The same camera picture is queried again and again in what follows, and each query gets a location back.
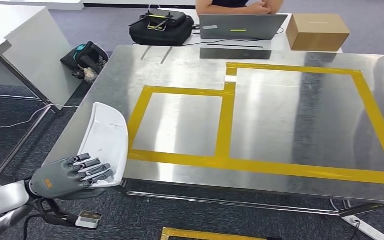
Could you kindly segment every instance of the laptop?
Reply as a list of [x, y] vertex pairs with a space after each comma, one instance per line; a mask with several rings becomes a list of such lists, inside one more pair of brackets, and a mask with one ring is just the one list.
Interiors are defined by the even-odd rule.
[[202, 39], [271, 40], [288, 15], [201, 15]]

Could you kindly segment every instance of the white cable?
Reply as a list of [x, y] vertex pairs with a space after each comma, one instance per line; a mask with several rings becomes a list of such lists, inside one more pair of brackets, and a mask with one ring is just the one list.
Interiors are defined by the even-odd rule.
[[348, 206], [349, 209], [353, 207], [353, 206], [351, 206], [351, 202], [350, 202], [350, 200], [346, 200], [346, 204], [347, 204], [347, 206]]
[[336, 211], [339, 212], [339, 209], [337, 208], [337, 206], [335, 206], [334, 201], [333, 201], [332, 199], [329, 199], [329, 201], [330, 201], [330, 204], [332, 205], [332, 207], [333, 207]]
[[45, 110], [45, 109], [47, 109], [47, 108], [50, 108], [50, 107], [52, 107], [52, 106], [60, 106], [60, 107], [63, 107], [63, 108], [78, 108], [78, 107], [79, 107], [79, 106], [63, 106], [63, 105], [59, 105], [59, 104], [55, 104], [55, 103], [54, 103], [54, 104], [50, 104], [50, 105], [47, 105], [47, 106], [42, 107], [41, 109], [35, 111], [35, 112], [33, 113], [33, 115], [31, 115], [31, 117], [30, 117], [29, 120], [27, 120], [27, 121], [23, 121], [23, 122], [19, 122], [19, 123], [13, 124], [13, 125], [9, 125], [9, 126], [0, 126], [0, 129], [9, 129], [9, 128], [12, 128], [12, 127], [15, 127], [15, 126], [18, 126], [18, 125], [27, 124], [27, 123], [29, 123], [31, 120], [33, 120], [33, 117], [34, 117], [38, 112], [43, 111], [43, 110]]
[[152, 6], [152, 5], [158, 6], [159, 9], [161, 8], [161, 6], [158, 5], [158, 4], [149, 4], [149, 5], [148, 5], [148, 11], [151, 11], [151, 6]]
[[95, 45], [98, 47], [98, 48], [100, 48], [101, 50], [102, 50], [102, 52], [104, 52], [105, 53], [105, 55], [106, 55], [106, 57], [108, 58], [108, 59], [110, 59], [110, 56], [108, 56], [108, 53], [102, 48], [102, 47], [100, 47], [100, 46], [98, 46], [97, 45], [97, 43], [95, 43]]

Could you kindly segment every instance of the white plastic tray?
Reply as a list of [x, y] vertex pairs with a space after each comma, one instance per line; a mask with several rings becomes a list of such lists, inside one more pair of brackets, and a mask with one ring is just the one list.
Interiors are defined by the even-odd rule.
[[129, 134], [124, 116], [108, 105], [95, 102], [78, 154], [89, 153], [91, 160], [98, 158], [101, 164], [111, 164], [114, 176], [98, 181], [90, 188], [120, 185], [126, 168], [128, 150]]

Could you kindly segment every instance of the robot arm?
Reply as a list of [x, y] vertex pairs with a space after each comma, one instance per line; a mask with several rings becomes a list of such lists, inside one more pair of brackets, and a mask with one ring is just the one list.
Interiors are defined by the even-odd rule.
[[38, 169], [30, 179], [0, 185], [0, 234], [24, 218], [35, 206], [45, 222], [73, 228], [96, 229], [99, 213], [72, 215], [60, 210], [56, 198], [85, 199], [102, 194], [105, 188], [90, 187], [113, 175], [110, 165], [90, 160], [88, 153], [61, 159]]

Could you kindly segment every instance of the robotic finger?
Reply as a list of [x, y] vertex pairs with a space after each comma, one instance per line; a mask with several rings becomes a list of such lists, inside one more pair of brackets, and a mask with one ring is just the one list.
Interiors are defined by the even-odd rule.
[[85, 187], [90, 187], [92, 186], [93, 184], [96, 184], [98, 181], [101, 181], [101, 180], [105, 180], [109, 177], [112, 177], [114, 175], [114, 172], [113, 170], [108, 170], [104, 173], [101, 173], [99, 175], [96, 175], [94, 177], [91, 177], [91, 178], [88, 178], [86, 180], [83, 181], [83, 186]]
[[101, 164], [101, 161], [98, 158], [95, 158], [93, 160], [90, 160], [90, 161], [87, 161], [87, 162], [84, 162], [84, 163], [81, 163], [78, 165], [74, 165], [73, 169], [75, 171], [80, 171], [82, 169], [90, 168], [90, 167], [93, 167], [93, 166], [96, 166], [99, 164]]
[[90, 158], [91, 158], [91, 155], [89, 155], [89, 153], [83, 153], [83, 154], [80, 154], [78, 156], [72, 156], [72, 157], [67, 158], [67, 163], [73, 164], [73, 163], [77, 163], [77, 162], [82, 162], [84, 160], [88, 160]]
[[110, 169], [110, 167], [111, 167], [111, 165], [109, 163], [107, 163], [107, 164], [104, 164], [104, 165], [100, 165], [100, 166], [94, 167], [94, 168], [92, 168], [90, 170], [79, 172], [78, 176], [81, 179], [84, 179], [84, 178], [86, 178], [88, 176], [92, 176], [92, 175], [95, 175], [97, 173], [104, 172], [104, 171]]

